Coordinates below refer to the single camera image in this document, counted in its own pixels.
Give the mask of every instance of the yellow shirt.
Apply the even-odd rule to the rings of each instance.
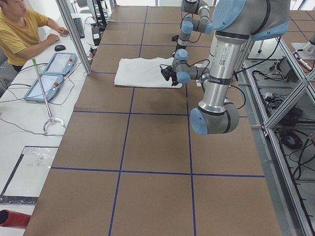
[[[27,59],[17,53],[40,42],[38,27],[46,26],[48,17],[27,8],[26,26],[20,27],[9,20],[0,10],[0,46],[12,65],[23,66]]]

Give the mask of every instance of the man's hand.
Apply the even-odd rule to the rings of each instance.
[[[61,35],[68,35],[68,34],[69,34],[69,32],[67,31],[67,29],[65,29],[64,27],[59,27],[59,28],[57,29],[57,32],[58,32],[59,34],[61,34]]]
[[[59,36],[56,35],[56,34],[49,34],[47,39],[46,39],[46,42],[49,44],[49,45],[52,45],[54,44],[55,42],[59,41]]]

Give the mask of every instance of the man's arm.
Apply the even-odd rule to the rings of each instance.
[[[60,27],[53,19],[48,18],[47,26],[57,31],[61,35],[69,34],[69,32],[64,27]]]
[[[51,33],[50,35],[48,35],[46,40],[38,44],[28,46],[27,48],[19,51],[17,54],[25,59],[31,59],[35,57],[37,54],[44,51],[48,46],[54,44],[58,40],[59,40],[58,35]]]

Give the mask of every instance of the keyboard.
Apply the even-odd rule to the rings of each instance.
[[[73,23],[75,25],[75,27],[77,28],[78,34],[80,38],[84,38],[84,30],[83,30],[83,25],[82,25],[82,20],[80,17],[78,18],[73,18]]]

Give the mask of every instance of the white table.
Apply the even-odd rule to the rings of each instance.
[[[81,17],[82,23],[84,24],[85,19],[90,17],[91,14],[73,14],[72,17]],[[93,19],[89,18],[87,23],[93,23]],[[60,17],[58,23],[64,26],[64,22]],[[91,26],[85,24],[85,38],[81,39],[84,50],[88,53],[90,49],[90,44],[94,45],[92,39]],[[48,34],[56,33],[54,30],[50,30]],[[54,47],[57,44],[63,44],[66,46],[66,50],[62,52],[76,53],[74,45],[70,39],[70,36],[61,37],[60,41],[56,42],[54,45],[48,47],[44,52],[37,55],[37,63],[48,63],[52,55],[54,54]],[[32,60],[29,60],[23,68],[32,65]],[[42,71],[45,66],[39,66],[39,71]],[[70,76],[70,79],[75,84],[70,96],[62,105],[49,104],[52,115],[61,118],[67,125],[75,102],[78,99],[81,88],[85,80],[85,70],[83,66],[79,66],[75,72]],[[14,81],[13,84],[21,83],[32,85],[36,79],[35,69],[32,67],[21,71]],[[57,96],[51,100],[53,103],[62,103],[69,94],[73,84],[66,80],[63,83]],[[11,86],[9,88],[18,98],[23,98],[25,93],[28,91],[29,87],[24,87],[20,85]],[[14,95],[6,91],[4,95],[0,98],[0,102],[15,100]],[[49,119],[46,106],[44,103],[27,102],[27,101],[11,101],[0,103],[0,112],[2,115],[0,118],[8,122],[17,124],[18,126],[30,130],[34,133],[43,133],[43,125]],[[63,128],[60,123],[48,126],[48,134],[63,134],[65,128]],[[62,137],[49,136],[45,137],[42,135],[34,135],[21,129],[15,127],[14,125],[7,124],[0,120],[0,140],[1,140],[1,154],[0,154],[0,192],[3,190],[17,160],[19,159],[21,152],[25,146],[43,146],[43,147],[58,147]],[[27,214],[32,214],[34,206],[20,206],[20,205],[0,205],[0,210],[8,209],[18,212],[23,212]],[[21,236],[24,230],[0,227],[0,235],[6,236]]]

